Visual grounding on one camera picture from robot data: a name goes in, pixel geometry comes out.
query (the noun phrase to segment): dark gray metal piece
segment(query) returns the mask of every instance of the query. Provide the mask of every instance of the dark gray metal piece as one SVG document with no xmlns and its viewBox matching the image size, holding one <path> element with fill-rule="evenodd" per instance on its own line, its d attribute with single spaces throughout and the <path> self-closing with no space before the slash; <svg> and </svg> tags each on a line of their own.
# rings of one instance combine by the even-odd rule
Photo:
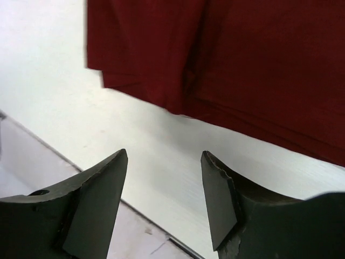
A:
<svg viewBox="0 0 345 259">
<path fill-rule="evenodd" d="M 106 259 L 127 162 L 123 149 L 29 196 L 0 199 L 0 258 Z"/>
<path fill-rule="evenodd" d="M 286 197 L 237 174 L 210 152 L 202 155 L 202 173 L 220 259 L 344 258 L 345 193 L 307 201 Z"/>
</svg>

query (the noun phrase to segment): red fabric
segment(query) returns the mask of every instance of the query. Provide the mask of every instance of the red fabric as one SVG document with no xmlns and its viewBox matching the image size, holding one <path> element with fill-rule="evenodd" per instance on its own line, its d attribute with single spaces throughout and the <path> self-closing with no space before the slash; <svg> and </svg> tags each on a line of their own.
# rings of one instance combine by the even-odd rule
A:
<svg viewBox="0 0 345 259">
<path fill-rule="evenodd" d="M 345 166 L 343 0 L 88 0 L 104 86 Z"/>
</svg>

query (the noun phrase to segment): white table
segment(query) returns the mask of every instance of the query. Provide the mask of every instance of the white table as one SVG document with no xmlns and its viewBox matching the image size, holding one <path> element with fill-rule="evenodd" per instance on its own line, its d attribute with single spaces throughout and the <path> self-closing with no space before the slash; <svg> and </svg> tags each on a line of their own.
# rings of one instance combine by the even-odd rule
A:
<svg viewBox="0 0 345 259">
<path fill-rule="evenodd" d="M 167 232 L 217 258 L 199 162 L 206 149 L 285 195 L 345 190 L 342 167 L 102 89 L 85 68 L 84 2 L 0 1 L 0 110 L 82 169 L 126 148 L 122 198 Z"/>
</svg>

